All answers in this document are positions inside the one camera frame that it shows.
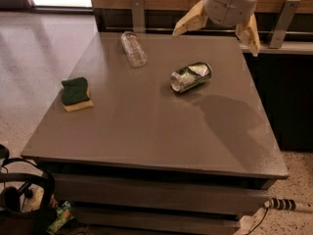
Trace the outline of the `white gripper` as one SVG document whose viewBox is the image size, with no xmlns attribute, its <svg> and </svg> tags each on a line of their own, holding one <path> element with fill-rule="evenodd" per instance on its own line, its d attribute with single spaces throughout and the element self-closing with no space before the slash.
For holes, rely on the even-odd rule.
<svg viewBox="0 0 313 235">
<path fill-rule="evenodd" d="M 215 24 L 236 26 L 236 36 L 253 57 L 260 51 L 257 22 L 253 15 L 257 0 L 201 0 L 175 25 L 172 35 L 182 35 L 206 26 L 210 18 Z"/>
</svg>

